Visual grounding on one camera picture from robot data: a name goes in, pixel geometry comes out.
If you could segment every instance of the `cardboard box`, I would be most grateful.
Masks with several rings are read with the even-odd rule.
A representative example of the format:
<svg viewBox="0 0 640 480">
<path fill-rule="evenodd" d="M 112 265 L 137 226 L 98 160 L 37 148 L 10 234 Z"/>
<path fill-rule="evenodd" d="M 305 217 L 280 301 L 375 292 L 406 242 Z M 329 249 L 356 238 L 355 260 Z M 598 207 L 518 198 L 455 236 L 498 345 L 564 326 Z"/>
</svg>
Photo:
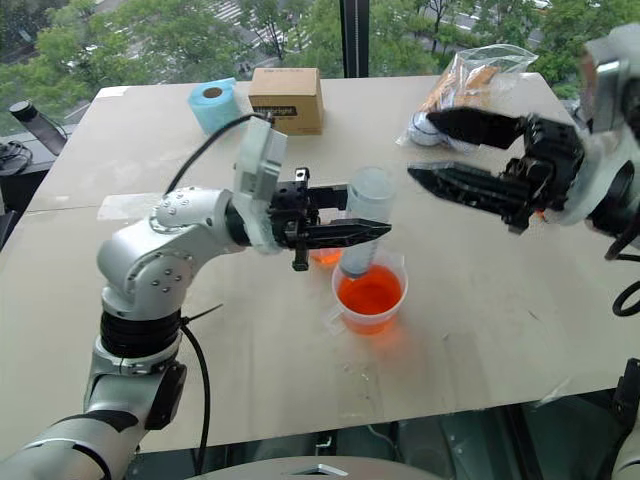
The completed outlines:
<svg viewBox="0 0 640 480">
<path fill-rule="evenodd" d="M 322 133 L 324 109 L 317 68 L 256 68 L 249 89 L 256 112 L 271 112 L 287 135 Z"/>
</svg>

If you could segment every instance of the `plastic bag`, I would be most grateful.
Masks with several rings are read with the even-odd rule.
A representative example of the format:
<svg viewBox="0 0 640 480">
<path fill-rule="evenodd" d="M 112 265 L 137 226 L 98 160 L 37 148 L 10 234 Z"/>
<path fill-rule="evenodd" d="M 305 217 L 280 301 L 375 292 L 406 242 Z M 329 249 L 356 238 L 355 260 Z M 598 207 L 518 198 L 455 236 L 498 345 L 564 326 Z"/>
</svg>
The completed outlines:
<svg viewBox="0 0 640 480">
<path fill-rule="evenodd" d="M 516 82 L 513 76 L 496 74 L 524 72 L 537 58 L 537 55 L 524 48 L 504 44 L 456 53 L 425 102 L 411 116 L 407 130 L 396 143 L 421 146 L 444 143 L 463 152 L 473 150 L 475 145 L 440 133 L 429 122 L 427 114 L 451 107 L 490 107 L 493 96 L 512 88 Z"/>
</svg>

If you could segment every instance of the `table surface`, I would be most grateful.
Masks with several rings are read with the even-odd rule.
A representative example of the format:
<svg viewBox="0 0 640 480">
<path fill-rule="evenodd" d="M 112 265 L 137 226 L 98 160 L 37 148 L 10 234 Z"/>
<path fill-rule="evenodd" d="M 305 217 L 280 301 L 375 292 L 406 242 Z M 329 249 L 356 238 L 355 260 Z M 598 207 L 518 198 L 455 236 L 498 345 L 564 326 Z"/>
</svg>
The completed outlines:
<svg viewBox="0 0 640 480">
<path fill-rule="evenodd" d="M 396 327 L 373 337 L 329 328 L 330 271 L 296 273 L 290 252 L 248 249 L 202 269 L 185 313 L 224 303 L 193 324 L 213 388 L 210 444 L 611 387 L 626 359 L 640 355 L 640 323 L 611 313 L 615 295 L 636 279 L 624 262 L 603 260 L 609 239 L 584 225 L 541 223 L 517 237 L 406 174 L 407 162 L 458 157 L 394 143 L 435 80 L 324 80 L 325 131 L 290 137 L 283 166 L 285 179 L 309 167 L 315 185 L 345 181 L 365 165 L 392 172 L 398 196 L 382 244 L 405 255 L 409 272 Z M 186 102 L 191 88 L 103 90 L 0 255 L 0 456 L 80 411 L 101 313 L 96 252 L 133 221 L 128 212 L 135 216 L 100 206 L 106 196 L 164 190 L 204 140 Z M 537 74 L 520 78 L 495 109 L 569 120 Z M 214 145 L 184 183 L 231 187 L 241 135 Z M 498 171 L 521 153 L 517 143 L 465 160 Z M 147 436 L 146 451 L 197 444 L 201 377 L 186 343 L 179 360 L 190 374 L 177 417 Z"/>
</svg>

